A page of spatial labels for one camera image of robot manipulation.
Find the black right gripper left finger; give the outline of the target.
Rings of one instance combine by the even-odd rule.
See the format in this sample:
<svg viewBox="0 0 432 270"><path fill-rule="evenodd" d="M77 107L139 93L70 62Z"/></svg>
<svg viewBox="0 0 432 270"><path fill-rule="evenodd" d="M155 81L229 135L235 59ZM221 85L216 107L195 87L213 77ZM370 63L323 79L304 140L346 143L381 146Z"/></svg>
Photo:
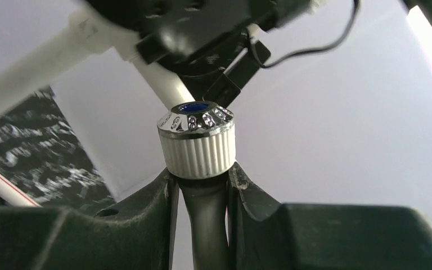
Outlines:
<svg viewBox="0 0 432 270"><path fill-rule="evenodd" d="M170 269L178 194L164 170L96 215L0 206L0 269Z"/></svg>

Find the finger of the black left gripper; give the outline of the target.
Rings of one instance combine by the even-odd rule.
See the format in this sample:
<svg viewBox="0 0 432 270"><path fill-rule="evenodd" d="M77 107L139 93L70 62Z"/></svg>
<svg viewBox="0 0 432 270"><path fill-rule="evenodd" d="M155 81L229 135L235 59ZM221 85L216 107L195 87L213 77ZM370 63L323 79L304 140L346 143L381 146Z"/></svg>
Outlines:
<svg viewBox="0 0 432 270"><path fill-rule="evenodd" d="M206 91L202 95L202 100L228 107L261 69L261 63L254 57L254 53L257 52L262 53L261 60L267 60L271 55L261 42L252 43L246 40L230 56L207 57L205 62L211 70L203 77Z"/></svg>

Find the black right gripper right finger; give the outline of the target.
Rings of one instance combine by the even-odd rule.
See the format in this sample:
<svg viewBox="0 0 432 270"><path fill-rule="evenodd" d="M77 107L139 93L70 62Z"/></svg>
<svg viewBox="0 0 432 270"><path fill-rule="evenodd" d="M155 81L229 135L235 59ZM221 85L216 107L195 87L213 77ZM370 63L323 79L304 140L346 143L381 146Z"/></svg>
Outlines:
<svg viewBox="0 0 432 270"><path fill-rule="evenodd" d="M432 225L402 206L281 203L228 171L232 269L432 269Z"/></svg>

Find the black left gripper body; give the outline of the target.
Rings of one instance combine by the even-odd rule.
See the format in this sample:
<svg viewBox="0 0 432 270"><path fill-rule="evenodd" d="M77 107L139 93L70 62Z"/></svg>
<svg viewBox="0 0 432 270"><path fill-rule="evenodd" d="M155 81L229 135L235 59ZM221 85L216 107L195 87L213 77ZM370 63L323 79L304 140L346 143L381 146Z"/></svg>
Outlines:
<svg viewBox="0 0 432 270"><path fill-rule="evenodd" d="M146 63L183 63L250 25L282 26L310 1L86 1L109 22L138 34L136 50Z"/></svg>

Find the white PVC pipe frame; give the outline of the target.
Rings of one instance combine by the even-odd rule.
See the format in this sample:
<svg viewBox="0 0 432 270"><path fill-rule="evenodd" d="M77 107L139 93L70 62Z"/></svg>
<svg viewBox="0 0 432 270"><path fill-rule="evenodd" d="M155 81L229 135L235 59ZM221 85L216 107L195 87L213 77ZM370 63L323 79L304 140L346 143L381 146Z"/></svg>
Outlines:
<svg viewBox="0 0 432 270"><path fill-rule="evenodd" d="M165 107L192 101L187 87L135 50L138 36L105 22L88 8L67 26L0 72L0 197L10 205L40 206L110 194L78 140L75 120L63 112L52 82L89 56L116 50L132 64Z"/></svg>

